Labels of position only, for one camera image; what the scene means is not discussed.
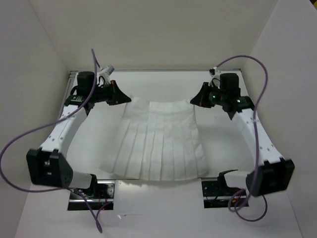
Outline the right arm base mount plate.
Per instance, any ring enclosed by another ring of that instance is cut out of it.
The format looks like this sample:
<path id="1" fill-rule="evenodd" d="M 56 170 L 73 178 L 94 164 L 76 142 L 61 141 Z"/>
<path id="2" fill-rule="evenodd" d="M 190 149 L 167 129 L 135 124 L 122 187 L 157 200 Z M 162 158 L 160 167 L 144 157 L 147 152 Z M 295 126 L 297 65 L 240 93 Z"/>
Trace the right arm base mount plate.
<path id="1" fill-rule="evenodd" d="M 229 199 L 240 189 L 221 184 L 217 178 L 201 180 L 205 209 L 227 208 Z"/>

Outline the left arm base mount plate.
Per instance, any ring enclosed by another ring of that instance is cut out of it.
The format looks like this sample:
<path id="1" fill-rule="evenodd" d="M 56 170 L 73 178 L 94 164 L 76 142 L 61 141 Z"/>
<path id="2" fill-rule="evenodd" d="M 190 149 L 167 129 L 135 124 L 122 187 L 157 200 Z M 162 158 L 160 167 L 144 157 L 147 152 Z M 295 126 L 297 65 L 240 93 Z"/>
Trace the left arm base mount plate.
<path id="1" fill-rule="evenodd" d="M 78 189 L 78 192 L 73 190 L 70 192 L 68 201 L 68 211 L 85 211 L 89 210 L 85 200 L 90 205 L 93 211 L 98 210 L 113 210 L 114 207 L 114 180 L 99 180 L 94 190 Z"/>

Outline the white pleated skirt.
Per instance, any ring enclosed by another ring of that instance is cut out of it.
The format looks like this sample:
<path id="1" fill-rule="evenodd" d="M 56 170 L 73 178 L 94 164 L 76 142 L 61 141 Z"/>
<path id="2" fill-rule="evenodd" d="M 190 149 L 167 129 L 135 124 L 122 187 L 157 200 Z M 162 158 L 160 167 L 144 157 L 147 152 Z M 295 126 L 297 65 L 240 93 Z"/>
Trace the white pleated skirt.
<path id="1" fill-rule="evenodd" d="M 127 103 L 100 170 L 120 177 L 183 181 L 208 173 L 189 100 Z"/>

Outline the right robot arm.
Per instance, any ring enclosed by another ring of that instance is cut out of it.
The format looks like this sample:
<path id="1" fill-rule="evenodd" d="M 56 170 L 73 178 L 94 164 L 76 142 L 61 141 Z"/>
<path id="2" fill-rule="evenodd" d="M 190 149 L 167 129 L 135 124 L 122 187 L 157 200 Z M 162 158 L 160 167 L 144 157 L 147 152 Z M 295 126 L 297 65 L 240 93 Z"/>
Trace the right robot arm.
<path id="1" fill-rule="evenodd" d="M 202 108 L 221 106 L 241 132 L 255 165 L 251 172 L 231 170 L 220 173 L 223 179 L 217 182 L 219 193 L 228 195 L 235 187 L 248 191 L 253 197 L 285 191 L 295 165 L 273 145 L 251 98 L 241 95 L 239 76 L 215 69 L 211 69 L 210 74 L 211 81 L 203 83 L 190 103 Z"/>

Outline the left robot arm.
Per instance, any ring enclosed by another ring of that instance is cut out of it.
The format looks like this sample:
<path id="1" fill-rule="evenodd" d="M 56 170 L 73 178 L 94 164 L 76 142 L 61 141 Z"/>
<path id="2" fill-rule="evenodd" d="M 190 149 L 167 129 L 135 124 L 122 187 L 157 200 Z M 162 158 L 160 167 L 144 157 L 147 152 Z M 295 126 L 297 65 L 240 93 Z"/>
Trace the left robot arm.
<path id="1" fill-rule="evenodd" d="M 109 66 L 97 73 L 76 73 L 77 85 L 64 102 L 61 122 L 53 128 L 38 149 L 30 149 L 26 155 L 32 184 L 80 189 L 87 198 L 98 194 L 96 175 L 74 171 L 66 155 L 77 130 L 96 103 L 106 102 L 115 106 L 131 101 L 119 89 L 116 81 L 110 79 L 113 71 Z"/>

